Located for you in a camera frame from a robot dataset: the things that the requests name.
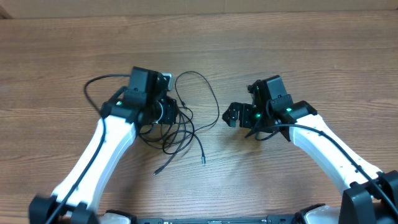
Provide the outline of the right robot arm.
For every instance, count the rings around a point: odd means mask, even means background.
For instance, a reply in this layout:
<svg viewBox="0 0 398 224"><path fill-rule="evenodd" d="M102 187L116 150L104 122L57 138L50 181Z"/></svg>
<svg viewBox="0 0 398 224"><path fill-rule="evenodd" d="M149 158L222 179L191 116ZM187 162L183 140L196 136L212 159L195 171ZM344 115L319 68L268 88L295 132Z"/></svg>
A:
<svg viewBox="0 0 398 224"><path fill-rule="evenodd" d="M281 134L305 151L342 196L339 207L318 203L275 223L397 223L397 171L383 172L345 144L306 101L294 102L278 75L248 86L252 103L232 102L223 113L248 136Z"/></svg>

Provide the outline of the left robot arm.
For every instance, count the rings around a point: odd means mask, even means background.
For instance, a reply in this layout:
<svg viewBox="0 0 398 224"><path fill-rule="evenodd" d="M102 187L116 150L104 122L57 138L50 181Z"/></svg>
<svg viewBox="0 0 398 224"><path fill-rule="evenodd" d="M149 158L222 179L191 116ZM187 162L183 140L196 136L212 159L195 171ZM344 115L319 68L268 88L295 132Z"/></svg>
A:
<svg viewBox="0 0 398 224"><path fill-rule="evenodd" d="M127 75L129 83L118 89L102 107L95 133L67 177L50 197L36 196L29 205L31 223L136 223L135 216L117 210L97 214L103 191L119 160L143 126L176 122L176 101L167 96L173 76L140 67Z"/></svg>

